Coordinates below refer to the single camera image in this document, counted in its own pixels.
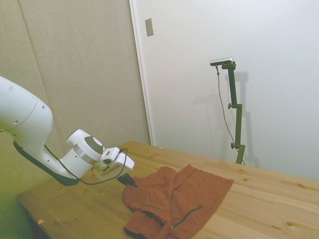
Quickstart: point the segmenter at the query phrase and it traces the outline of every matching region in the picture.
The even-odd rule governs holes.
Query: seam
[[[153,205],[144,205],[144,207],[146,207],[146,206],[147,206],[147,207],[156,208],[156,209],[160,210],[161,212],[165,213],[165,214],[168,216],[167,212],[165,212],[164,210],[162,210],[162,209],[160,209],[160,208],[157,208],[157,207],[155,207],[155,206],[153,206]]]

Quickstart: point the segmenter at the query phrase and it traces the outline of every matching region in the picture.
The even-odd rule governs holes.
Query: beige wall
[[[1,0],[0,75],[50,106],[60,157],[78,128],[106,147],[150,143],[128,1]],[[0,133],[0,235],[32,238],[16,196],[50,176],[12,142]]]

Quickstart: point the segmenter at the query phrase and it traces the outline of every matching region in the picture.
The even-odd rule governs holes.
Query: black cable
[[[229,130],[229,128],[228,128],[228,124],[227,124],[226,117],[225,117],[225,110],[224,110],[223,100],[221,99],[221,94],[220,94],[220,80],[219,80],[219,75],[220,75],[220,73],[219,73],[219,71],[218,71],[218,66],[215,66],[215,67],[216,67],[216,70],[217,70],[217,77],[218,77],[218,93],[219,93],[219,98],[220,98],[220,102],[221,102],[221,108],[223,109],[224,121],[225,121],[225,124],[226,124],[227,130],[228,130],[228,133],[229,133],[229,135],[230,135],[230,137],[231,137],[231,140],[233,141],[233,144],[235,144],[235,141],[234,141],[233,135],[231,134],[231,132],[230,132],[230,130]]]
[[[120,175],[122,174],[123,170],[124,170],[124,167],[125,167],[125,165],[126,165],[126,159],[127,159],[127,156],[128,156],[128,149],[127,149],[127,148],[124,148],[124,149],[121,149],[121,150],[120,150],[119,154],[120,154],[121,152],[123,152],[123,151],[126,150],[125,160],[124,160],[124,164],[123,164],[122,170],[121,170],[120,173],[119,173],[118,175],[116,175],[115,177],[109,178],[109,179],[106,179],[106,180],[104,180],[104,181],[97,182],[97,183],[87,183],[87,182],[83,181],[82,179],[78,178],[76,175],[74,175],[69,169],[67,169],[67,167],[60,161],[60,159],[58,159],[58,157],[56,157],[56,156],[51,152],[51,150],[50,150],[46,145],[44,145],[44,147],[46,148],[46,150],[48,150],[48,152],[49,152],[56,160],[59,161],[59,163],[63,166],[63,168],[64,168],[68,173],[70,173],[73,177],[75,177],[77,180],[79,180],[80,182],[82,182],[82,183],[84,183],[84,184],[86,184],[86,185],[96,185],[96,184],[104,183],[104,182],[110,181],[110,180],[115,179],[115,178],[117,178],[118,176],[120,176]]]

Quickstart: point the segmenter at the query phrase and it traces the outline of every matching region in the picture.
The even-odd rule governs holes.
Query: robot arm
[[[134,168],[134,162],[119,154],[118,148],[105,149],[100,141],[80,129],[66,140],[72,148],[59,162],[43,150],[52,124],[51,109],[42,100],[0,76],[0,131],[10,133],[17,151],[61,184],[76,185],[77,178],[82,178],[95,163],[102,167],[108,164],[110,173],[104,179],[122,176]]]

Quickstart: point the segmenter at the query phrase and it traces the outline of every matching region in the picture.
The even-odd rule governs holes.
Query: white wall
[[[319,179],[319,1],[132,3],[154,145],[236,161],[209,66],[233,57],[246,164]],[[221,93],[227,107],[225,70]],[[225,111],[234,133],[236,111]]]

